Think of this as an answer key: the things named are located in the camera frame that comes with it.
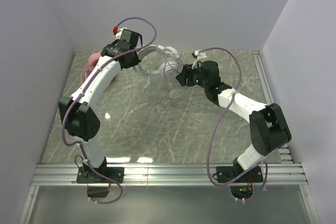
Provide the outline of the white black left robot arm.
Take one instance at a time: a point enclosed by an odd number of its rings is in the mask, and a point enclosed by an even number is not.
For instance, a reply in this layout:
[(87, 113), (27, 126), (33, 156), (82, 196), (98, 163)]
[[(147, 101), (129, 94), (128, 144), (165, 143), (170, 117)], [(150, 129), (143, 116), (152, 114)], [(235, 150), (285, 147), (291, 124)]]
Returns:
[(126, 28), (119, 30), (115, 37), (115, 41), (103, 48), (96, 66), (80, 88), (58, 102), (63, 143), (69, 147), (78, 145), (85, 165), (95, 170), (106, 166), (106, 158), (96, 138), (100, 129), (96, 106), (111, 80), (122, 69), (140, 62), (137, 44), (143, 44), (142, 35)]

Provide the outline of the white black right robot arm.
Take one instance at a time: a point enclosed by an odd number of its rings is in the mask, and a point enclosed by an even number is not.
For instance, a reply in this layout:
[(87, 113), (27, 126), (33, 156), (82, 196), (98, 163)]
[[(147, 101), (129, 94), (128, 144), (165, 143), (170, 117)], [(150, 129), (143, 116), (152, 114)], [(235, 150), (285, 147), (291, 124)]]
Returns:
[(248, 170), (268, 154), (291, 141), (291, 133), (281, 107), (264, 104), (237, 93), (219, 76), (214, 61), (198, 63), (196, 68), (184, 65), (176, 76), (181, 86), (200, 86), (209, 101), (240, 116), (250, 128), (250, 146), (237, 158), (238, 166)]

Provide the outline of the white headphones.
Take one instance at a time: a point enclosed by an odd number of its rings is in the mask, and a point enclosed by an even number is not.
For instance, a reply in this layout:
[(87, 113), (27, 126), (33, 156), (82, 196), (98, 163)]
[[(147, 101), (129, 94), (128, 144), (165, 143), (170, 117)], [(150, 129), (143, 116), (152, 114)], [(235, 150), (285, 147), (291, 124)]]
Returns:
[(171, 46), (149, 45), (138, 52), (140, 63), (133, 67), (146, 86), (170, 93), (176, 76), (181, 73), (182, 55)]

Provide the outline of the pink headphones with cable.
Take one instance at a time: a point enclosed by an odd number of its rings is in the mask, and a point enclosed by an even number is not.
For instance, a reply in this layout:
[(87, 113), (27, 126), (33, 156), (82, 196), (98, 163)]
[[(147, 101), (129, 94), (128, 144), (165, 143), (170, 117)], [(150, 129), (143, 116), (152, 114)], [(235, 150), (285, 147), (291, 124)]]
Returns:
[(92, 73), (100, 57), (101, 57), (100, 52), (93, 53), (89, 56), (88, 62), (81, 72), (81, 76), (80, 76), (81, 84), (83, 84), (85, 80), (89, 77), (89, 75)]

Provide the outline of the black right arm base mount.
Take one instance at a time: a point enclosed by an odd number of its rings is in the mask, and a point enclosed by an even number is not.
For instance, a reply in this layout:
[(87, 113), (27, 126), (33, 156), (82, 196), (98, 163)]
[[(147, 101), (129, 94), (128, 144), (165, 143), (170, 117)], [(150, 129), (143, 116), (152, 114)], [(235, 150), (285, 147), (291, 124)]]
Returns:
[[(244, 170), (239, 165), (233, 166), (217, 166), (216, 173), (212, 178), (219, 184), (224, 184), (238, 177)], [(245, 202), (251, 200), (254, 196), (254, 184), (264, 183), (264, 177), (260, 166), (254, 167), (243, 176), (237, 178), (229, 185), (230, 193), (236, 201)]]

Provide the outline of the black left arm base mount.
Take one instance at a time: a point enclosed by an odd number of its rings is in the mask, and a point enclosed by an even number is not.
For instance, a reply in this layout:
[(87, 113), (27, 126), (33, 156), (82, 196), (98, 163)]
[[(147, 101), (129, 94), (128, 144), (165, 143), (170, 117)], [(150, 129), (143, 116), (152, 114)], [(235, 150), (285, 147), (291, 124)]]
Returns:
[(87, 185), (87, 195), (91, 199), (104, 199), (108, 196), (112, 184), (118, 187), (123, 183), (124, 167), (103, 165), (91, 169), (88, 165), (78, 166), (77, 184)]

